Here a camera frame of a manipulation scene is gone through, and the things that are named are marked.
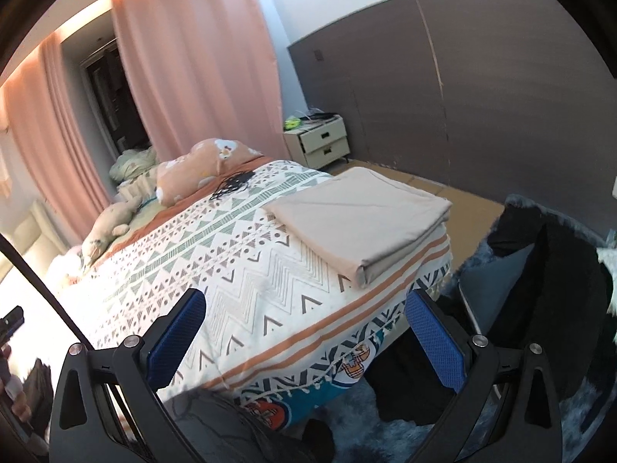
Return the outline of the person's left hand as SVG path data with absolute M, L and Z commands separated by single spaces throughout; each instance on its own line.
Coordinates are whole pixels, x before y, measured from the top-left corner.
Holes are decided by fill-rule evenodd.
M 23 388 L 18 386 L 18 381 L 10 374 L 8 361 L 11 355 L 12 348 L 9 344 L 4 345 L 1 351 L 1 373 L 5 373 L 5 375 L 1 376 L 1 392 L 5 390 L 6 381 L 4 379 L 7 377 L 7 396 L 12 400 L 10 409 L 21 422 L 28 422 L 31 418 L 31 409 Z

